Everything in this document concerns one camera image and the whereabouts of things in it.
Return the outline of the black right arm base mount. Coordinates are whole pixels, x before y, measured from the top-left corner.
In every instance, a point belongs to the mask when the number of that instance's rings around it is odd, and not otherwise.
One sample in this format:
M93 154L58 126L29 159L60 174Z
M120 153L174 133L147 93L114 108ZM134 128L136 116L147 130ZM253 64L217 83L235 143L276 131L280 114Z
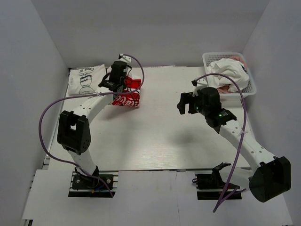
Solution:
M220 170L230 166L230 163L221 163L214 167L210 173L198 173L192 179L192 184L197 189L197 199L199 201L215 201L218 200L222 194L225 186L225 180L220 175Z

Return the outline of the white t-shirt with red-black print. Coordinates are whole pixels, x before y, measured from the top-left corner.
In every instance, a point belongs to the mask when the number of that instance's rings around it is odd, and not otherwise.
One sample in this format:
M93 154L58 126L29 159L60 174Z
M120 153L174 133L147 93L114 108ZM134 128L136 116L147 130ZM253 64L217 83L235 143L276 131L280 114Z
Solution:
M123 90L123 93L125 94L117 95L110 105L138 107L140 105L141 82L141 77L133 73L129 73L125 79L126 88Z

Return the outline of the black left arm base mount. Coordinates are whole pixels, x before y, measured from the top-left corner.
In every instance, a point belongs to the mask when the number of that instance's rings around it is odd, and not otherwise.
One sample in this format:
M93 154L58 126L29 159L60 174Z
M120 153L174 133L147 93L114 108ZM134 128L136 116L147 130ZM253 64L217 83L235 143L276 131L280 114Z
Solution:
M99 181L86 175L81 175L74 170L72 172L68 197L76 198L112 198L117 191L118 176L117 171L100 171Z

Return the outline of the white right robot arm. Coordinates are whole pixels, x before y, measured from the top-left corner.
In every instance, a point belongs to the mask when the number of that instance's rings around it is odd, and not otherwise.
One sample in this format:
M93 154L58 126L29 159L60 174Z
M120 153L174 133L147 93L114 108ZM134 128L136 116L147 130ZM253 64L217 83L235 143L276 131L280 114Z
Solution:
M248 162L249 168L236 167L231 163L221 163L212 169L211 174L198 174L194 182L198 189L249 189L260 202L268 200L291 189L291 164L287 158L276 157L262 147L252 135L245 133L236 116L222 107L220 96L215 88L182 93L177 104L180 114L200 113L207 124L217 134L239 148L239 154Z

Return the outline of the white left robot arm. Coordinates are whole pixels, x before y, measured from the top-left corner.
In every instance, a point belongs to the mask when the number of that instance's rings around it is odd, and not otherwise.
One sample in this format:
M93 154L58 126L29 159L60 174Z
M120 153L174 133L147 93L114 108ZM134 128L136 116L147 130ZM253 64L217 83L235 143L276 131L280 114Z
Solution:
M83 182L90 188L99 184L99 170L89 151L90 124L101 110L124 93L126 80L126 75L105 75L93 94L84 95L87 99L80 106L60 114L57 142L72 157L76 171L84 175Z

